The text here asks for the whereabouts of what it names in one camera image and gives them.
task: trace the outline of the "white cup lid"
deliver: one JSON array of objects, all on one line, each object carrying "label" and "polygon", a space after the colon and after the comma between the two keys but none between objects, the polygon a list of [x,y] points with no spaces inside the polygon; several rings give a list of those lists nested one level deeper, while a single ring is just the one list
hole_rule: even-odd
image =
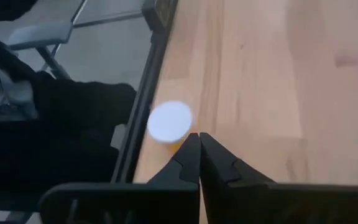
[{"label": "white cup lid", "polygon": [[168,101],[151,112],[147,129],[156,141],[175,143],[188,134],[192,124],[193,116],[188,105],[180,101]]}]

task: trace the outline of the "gray floor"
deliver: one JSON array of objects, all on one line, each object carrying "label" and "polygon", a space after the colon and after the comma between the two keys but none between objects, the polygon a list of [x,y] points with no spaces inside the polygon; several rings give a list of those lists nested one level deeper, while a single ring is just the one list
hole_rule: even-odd
[{"label": "gray floor", "polygon": [[[14,22],[0,22],[0,40],[7,42],[17,28],[54,20],[70,19],[81,0],[39,0],[34,8]],[[78,22],[140,10],[143,0],[88,0]],[[56,60],[72,79],[81,82],[128,83],[138,88],[150,48],[151,31],[143,18],[75,29]],[[40,70],[44,61],[35,50],[19,52],[19,58]],[[112,146],[121,145],[125,127],[118,127]],[[4,220],[6,212],[0,212]],[[38,223],[33,216],[28,223]]]}]

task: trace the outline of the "plastic cup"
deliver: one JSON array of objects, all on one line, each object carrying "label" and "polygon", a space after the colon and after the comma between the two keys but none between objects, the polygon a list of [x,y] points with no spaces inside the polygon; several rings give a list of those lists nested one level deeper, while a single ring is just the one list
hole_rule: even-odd
[{"label": "plastic cup", "polygon": [[180,101],[158,105],[150,114],[147,129],[151,137],[177,152],[193,126],[190,107]]}]

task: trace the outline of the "wood grain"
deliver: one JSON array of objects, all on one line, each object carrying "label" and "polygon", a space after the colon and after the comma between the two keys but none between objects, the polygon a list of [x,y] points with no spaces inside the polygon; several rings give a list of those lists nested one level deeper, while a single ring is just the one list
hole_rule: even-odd
[{"label": "wood grain", "polygon": [[[358,0],[179,0],[167,100],[277,182],[358,184]],[[135,181],[171,156],[146,134]]]}]

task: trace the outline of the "black jacket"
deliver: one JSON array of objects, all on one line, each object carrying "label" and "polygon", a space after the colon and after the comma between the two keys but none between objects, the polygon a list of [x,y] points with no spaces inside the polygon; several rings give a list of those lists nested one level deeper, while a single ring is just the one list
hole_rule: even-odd
[{"label": "black jacket", "polygon": [[38,0],[0,0],[0,21],[13,21],[20,18]]}]

